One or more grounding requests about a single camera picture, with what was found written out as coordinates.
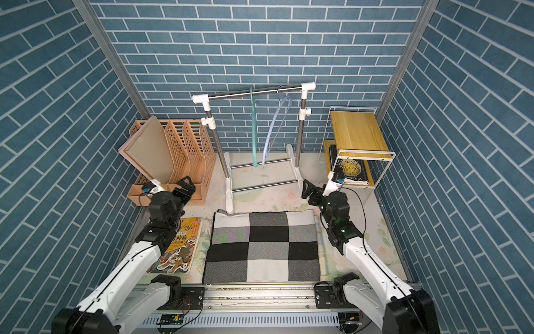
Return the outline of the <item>black grey checkered scarf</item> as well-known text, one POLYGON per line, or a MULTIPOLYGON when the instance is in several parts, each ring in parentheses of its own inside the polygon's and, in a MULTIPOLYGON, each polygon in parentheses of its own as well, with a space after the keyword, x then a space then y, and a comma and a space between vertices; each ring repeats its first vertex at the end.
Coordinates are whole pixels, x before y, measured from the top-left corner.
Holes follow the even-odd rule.
POLYGON ((215 213, 204 284, 311 282, 320 278, 313 211, 215 213))

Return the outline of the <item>translucent blue clothes hanger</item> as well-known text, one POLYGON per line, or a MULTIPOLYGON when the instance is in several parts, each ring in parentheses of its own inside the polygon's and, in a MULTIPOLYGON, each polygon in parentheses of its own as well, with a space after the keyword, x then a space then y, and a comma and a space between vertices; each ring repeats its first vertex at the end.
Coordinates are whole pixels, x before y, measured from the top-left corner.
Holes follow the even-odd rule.
POLYGON ((275 143, 275 141, 276 141, 276 139, 277 139, 277 137, 278 137, 278 134, 279 134, 279 132, 280 132, 280 129, 281 129, 281 127, 282 127, 282 124, 279 124, 279 127, 278 127, 278 129, 277 129, 277 132, 275 133, 275 137, 274 137, 274 139, 273 139, 273 142, 271 143, 271 135, 272 135, 272 133, 273 133, 273 128, 274 128, 275 123, 276 123, 276 121, 277 121, 277 117, 278 117, 278 115, 279 115, 279 113, 280 113, 280 110, 281 110, 281 108, 282 108, 285 104, 287 104, 286 107, 285 107, 286 109, 285 109, 285 111, 284 111, 284 113, 283 113, 283 119, 282 119, 283 121, 285 121, 285 118, 286 118, 286 115, 287 115, 287 113, 288 113, 288 111, 289 111, 289 108, 290 108, 291 105, 292 105, 292 98, 291 98, 291 96, 289 96, 289 95, 285 95, 285 97, 284 97, 283 99, 280 99, 280 97, 278 96, 281 87, 282 87, 282 86, 279 86, 279 87, 277 88, 277 91, 276 91, 276 95, 277 95, 277 98, 278 98, 278 108, 277 108, 276 111, 275 111, 275 114, 274 114, 273 119, 272 119, 272 121, 271 121, 271 124, 270 124, 270 126, 269 126, 269 130, 268 130, 268 134, 267 134, 267 137, 266 137, 266 141, 265 141, 265 143, 264 143, 264 149, 263 149, 263 153, 262 153, 262 161, 261 161, 261 164, 262 164, 262 165, 264 165, 264 164, 266 163, 266 158, 268 157, 268 154, 269 154, 270 151, 271 151, 271 147, 274 145, 274 143, 275 143))

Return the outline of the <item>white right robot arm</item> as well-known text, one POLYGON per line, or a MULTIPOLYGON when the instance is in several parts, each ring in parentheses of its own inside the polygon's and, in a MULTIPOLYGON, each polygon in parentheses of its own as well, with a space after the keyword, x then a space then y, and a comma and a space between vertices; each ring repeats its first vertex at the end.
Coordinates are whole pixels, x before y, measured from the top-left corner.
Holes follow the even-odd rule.
POLYGON ((367 246, 364 233, 350 220, 347 195, 303 181, 302 198, 320 209, 328 239, 342 256, 353 263, 371 285, 366 288, 360 277, 346 274, 335 278, 339 303, 358 307, 383 333, 440 333, 432 297, 401 280, 367 246))

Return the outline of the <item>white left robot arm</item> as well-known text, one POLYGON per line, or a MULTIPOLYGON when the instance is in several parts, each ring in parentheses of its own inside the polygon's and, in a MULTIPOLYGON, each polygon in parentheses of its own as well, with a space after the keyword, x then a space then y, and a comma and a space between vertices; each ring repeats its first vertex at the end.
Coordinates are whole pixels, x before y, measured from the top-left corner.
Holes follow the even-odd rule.
POLYGON ((51 323, 53 333, 132 333, 161 306, 183 301, 180 278, 158 275, 144 292, 125 303, 146 271, 164 254, 181 227, 184 206, 196 192, 192 179, 180 179, 173 191, 156 180, 146 183, 151 194, 150 221, 125 258, 75 308, 62 309, 51 323))

